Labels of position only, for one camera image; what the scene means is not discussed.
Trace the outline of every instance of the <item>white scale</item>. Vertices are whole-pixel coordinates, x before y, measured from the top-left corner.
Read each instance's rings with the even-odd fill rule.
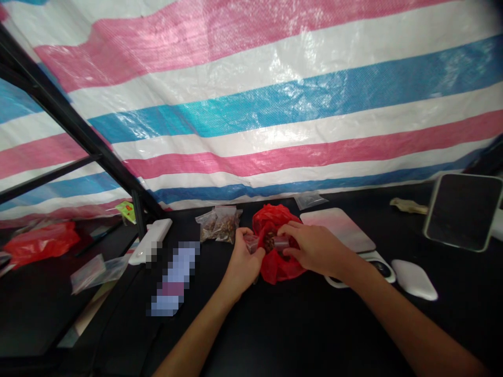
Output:
[[[358,255],[366,261],[374,264],[380,270],[381,263],[389,268],[389,276],[384,278],[389,283],[397,280],[393,268],[386,263],[381,255],[376,251],[376,244],[350,219],[340,208],[329,208],[320,211],[307,212],[300,215],[300,219],[306,225],[318,225],[326,227],[344,245],[359,253]],[[329,276],[325,276],[328,284],[335,288],[347,288],[347,285],[340,281],[335,281]]]

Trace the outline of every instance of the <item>person's right hand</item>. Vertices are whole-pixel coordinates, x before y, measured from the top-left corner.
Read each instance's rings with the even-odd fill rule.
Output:
[[[345,282],[367,264],[325,227],[290,221],[278,230],[278,236],[285,234],[295,238],[300,250],[287,248],[283,254],[293,256],[305,269]]]

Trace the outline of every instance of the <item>brown dried material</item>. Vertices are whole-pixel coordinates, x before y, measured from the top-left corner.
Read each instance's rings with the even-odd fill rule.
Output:
[[[269,232],[264,236],[264,249],[270,253],[274,249],[274,232]]]
[[[216,207],[215,211],[218,216],[213,229],[216,240],[234,244],[236,228],[243,210],[236,210],[236,207]]]
[[[196,223],[201,224],[199,242],[215,238],[213,229],[216,223],[216,213],[214,210],[195,218]]]

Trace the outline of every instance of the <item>beige object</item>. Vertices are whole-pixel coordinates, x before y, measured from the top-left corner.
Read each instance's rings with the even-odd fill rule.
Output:
[[[417,204],[415,201],[393,198],[391,202],[389,202],[389,205],[394,205],[402,212],[418,213],[420,215],[426,215],[428,213],[428,207]]]

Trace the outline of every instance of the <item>metal rod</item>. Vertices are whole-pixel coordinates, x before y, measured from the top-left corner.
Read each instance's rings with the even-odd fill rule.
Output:
[[[146,209],[155,218],[165,218],[166,213],[157,201],[145,190],[134,175],[113,154],[108,145],[75,111],[66,97],[51,82],[26,52],[12,38],[3,25],[0,25],[0,56],[7,62],[16,64],[20,73],[35,86],[34,100],[88,153],[101,154],[100,166],[129,194],[133,190],[141,193]]]
[[[133,190],[132,196],[133,206],[135,208],[136,227],[138,228],[138,237],[141,241],[145,234],[147,234],[147,224],[145,223],[145,214],[140,194],[136,190]]]
[[[12,70],[5,64],[0,63],[0,79],[17,86],[28,94],[35,94],[36,85],[33,85],[16,71]]]
[[[56,178],[64,176],[65,174],[68,174],[83,166],[86,166],[91,162],[97,161],[100,159],[100,157],[101,157],[100,154],[93,154],[91,156],[84,157],[83,159],[71,162],[68,165],[47,172],[27,182],[20,183],[10,189],[8,188],[6,190],[3,190],[2,192],[0,192],[0,204],[8,202],[9,200],[12,200],[14,198],[17,198],[20,195],[26,194],[27,192],[36,189],[37,187],[40,187],[46,183],[55,180]]]

